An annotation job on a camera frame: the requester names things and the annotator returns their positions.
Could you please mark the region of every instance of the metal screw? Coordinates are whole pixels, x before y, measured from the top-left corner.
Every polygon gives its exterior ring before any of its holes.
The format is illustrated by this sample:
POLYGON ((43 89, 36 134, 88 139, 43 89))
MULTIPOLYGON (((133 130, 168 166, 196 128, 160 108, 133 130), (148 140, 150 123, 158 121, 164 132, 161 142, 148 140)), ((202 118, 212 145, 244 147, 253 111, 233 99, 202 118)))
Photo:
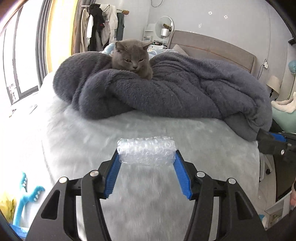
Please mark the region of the metal screw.
POLYGON ((93 171, 90 172, 90 175, 92 177, 96 177, 98 174, 99 174, 99 172, 97 170, 93 170, 93 171))
POLYGON ((60 183, 65 183, 67 181, 67 178, 66 177, 61 177, 60 179, 59 179, 59 182, 60 183))
POLYGON ((197 172, 196 174, 198 177, 204 177, 205 176, 205 173, 204 172, 197 172))
POLYGON ((230 179, 228 179, 228 182, 230 184, 235 184, 236 183, 236 180, 234 178, 230 178, 230 179))

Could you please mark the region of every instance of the upholstered headboard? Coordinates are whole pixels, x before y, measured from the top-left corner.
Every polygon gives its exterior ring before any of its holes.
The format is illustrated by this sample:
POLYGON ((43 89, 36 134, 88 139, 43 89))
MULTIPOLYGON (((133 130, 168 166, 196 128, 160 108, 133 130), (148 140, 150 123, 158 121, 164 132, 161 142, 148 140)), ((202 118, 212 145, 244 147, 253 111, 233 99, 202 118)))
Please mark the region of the upholstered headboard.
POLYGON ((201 34, 174 30, 168 48, 178 44, 189 56, 224 60, 253 73, 256 56, 227 42, 201 34))

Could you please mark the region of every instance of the blue plush toy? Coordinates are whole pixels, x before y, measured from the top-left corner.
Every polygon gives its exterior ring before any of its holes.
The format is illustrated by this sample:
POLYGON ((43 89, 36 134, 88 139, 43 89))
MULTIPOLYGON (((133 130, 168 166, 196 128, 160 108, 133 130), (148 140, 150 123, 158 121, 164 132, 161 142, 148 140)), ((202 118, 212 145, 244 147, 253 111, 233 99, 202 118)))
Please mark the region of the blue plush toy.
POLYGON ((111 43, 103 51, 100 51, 100 53, 112 55, 114 49, 115 49, 115 43, 111 43))
POLYGON ((39 195, 42 191, 45 191, 44 187, 42 186, 36 186, 34 191, 32 193, 27 193, 27 176, 26 174, 23 172, 22 173, 22 178, 20 181, 20 199, 17 202, 17 206, 15 208, 15 215, 13 218, 13 223, 11 225, 12 229, 17 233, 17 235, 24 239, 27 236, 28 233, 28 228, 22 228, 20 227, 20 219, 22 216, 22 211, 24 209, 24 206, 28 203, 28 202, 36 202, 37 199, 39 198, 39 195))

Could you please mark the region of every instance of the white wall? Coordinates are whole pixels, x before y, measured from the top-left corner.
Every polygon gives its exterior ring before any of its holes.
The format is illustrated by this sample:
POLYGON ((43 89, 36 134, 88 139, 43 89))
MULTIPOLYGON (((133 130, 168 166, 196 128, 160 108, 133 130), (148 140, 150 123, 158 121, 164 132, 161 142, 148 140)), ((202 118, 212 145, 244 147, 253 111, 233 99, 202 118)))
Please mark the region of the white wall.
POLYGON ((98 4, 111 4, 118 9, 130 11, 124 16, 123 39, 143 40, 147 25, 150 0, 96 0, 98 4))
MULTIPOLYGON (((153 0, 154 5, 160 2, 153 0)), ((163 0, 159 7, 150 8, 148 23, 155 23, 164 15, 173 19, 176 30, 214 37, 254 54, 256 77, 260 65, 268 58, 269 69, 263 70, 260 81, 265 83, 270 75, 283 79, 287 41, 292 36, 265 0, 176 0, 173 4, 163 0)))

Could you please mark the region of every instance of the yellow plush toy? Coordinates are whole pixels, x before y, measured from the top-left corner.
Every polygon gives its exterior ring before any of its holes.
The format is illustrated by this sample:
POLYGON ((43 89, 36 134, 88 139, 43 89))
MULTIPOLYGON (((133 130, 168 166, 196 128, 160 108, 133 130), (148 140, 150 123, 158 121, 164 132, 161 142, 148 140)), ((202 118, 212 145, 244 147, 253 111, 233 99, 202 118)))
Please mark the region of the yellow plush toy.
POLYGON ((12 223, 15 214, 16 200, 7 192, 0 195, 0 210, 9 223, 12 223))

